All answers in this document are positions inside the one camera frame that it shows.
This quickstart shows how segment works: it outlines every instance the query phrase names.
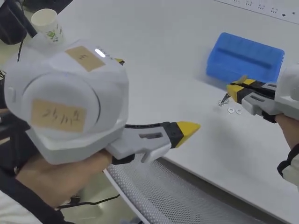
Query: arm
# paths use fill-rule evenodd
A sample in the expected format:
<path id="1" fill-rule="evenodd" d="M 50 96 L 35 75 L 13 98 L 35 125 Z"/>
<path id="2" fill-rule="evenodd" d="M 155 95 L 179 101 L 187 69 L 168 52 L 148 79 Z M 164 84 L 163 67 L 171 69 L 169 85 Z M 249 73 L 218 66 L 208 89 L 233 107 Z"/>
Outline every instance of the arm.
<path id="1" fill-rule="evenodd" d="M 61 165 L 51 165 L 38 155 L 16 177 L 0 170 L 0 223 L 67 223 L 55 208 L 111 162 L 112 156 L 101 150 L 86 160 Z"/>
<path id="2" fill-rule="evenodd" d="M 299 121 L 284 115 L 278 115 L 276 121 L 291 149 L 288 158 L 279 164 L 277 170 L 285 180 L 299 186 Z"/>

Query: blue plastic box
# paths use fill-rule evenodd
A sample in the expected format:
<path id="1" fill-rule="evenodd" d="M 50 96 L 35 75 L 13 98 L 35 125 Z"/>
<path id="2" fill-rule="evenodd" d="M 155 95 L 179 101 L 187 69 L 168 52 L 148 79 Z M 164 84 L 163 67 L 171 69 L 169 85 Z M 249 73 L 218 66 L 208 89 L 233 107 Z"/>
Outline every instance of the blue plastic box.
<path id="1" fill-rule="evenodd" d="M 226 83 L 243 75 L 261 82 L 276 82 L 285 52 L 258 42 L 222 33 L 207 61 L 206 73 Z"/>

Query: paper cup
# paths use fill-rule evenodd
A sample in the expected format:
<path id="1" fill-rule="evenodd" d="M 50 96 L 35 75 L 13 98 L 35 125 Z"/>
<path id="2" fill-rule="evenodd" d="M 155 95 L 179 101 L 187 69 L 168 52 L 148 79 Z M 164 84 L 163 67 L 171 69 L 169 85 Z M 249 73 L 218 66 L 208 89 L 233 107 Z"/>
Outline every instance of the paper cup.
<path id="1" fill-rule="evenodd" d="M 61 25 L 57 22 L 57 13 L 49 8 L 41 9 L 31 17 L 31 23 L 50 43 L 61 43 L 64 35 Z"/>

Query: black wrist strap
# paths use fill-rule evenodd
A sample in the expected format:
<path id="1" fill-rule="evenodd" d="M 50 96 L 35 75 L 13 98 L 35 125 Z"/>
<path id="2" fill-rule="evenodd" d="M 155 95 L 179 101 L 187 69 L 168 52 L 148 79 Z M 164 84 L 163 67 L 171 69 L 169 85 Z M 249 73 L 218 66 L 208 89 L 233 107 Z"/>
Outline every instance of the black wrist strap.
<path id="1" fill-rule="evenodd" d="M 121 165 L 121 164 L 130 163 L 134 159 L 135 159 L 135 154 L 129 155 L 126 158 L 123 158 L 121 160 L 118 160 L 115 157 L 112 157 L 112 165 Z"/>
<path id="2" fill-rule="evenodd" d="M 288 158 L 285 161 L 282 161 L 279 166 L 277 167 L 277 171 L 279 174 L 283 176 L 282 171 L 287 168 L 288 166 L 291 165 L 292 160 L 299 154 L 299 144 L 297 144 L 290 152 L 288 155 Z"/>

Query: green print on cup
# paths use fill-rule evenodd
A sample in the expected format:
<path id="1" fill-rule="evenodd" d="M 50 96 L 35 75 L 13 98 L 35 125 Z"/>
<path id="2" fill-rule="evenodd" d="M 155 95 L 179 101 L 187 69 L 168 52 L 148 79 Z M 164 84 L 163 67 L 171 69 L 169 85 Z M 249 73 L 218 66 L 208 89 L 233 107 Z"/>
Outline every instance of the green print on cup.
<path id="1" fill-rule="evenodd" d="M 55 30 L 49 31 L 46 34 L 53 42 L 58 42 L 58 36 L 56 35 Z"/>

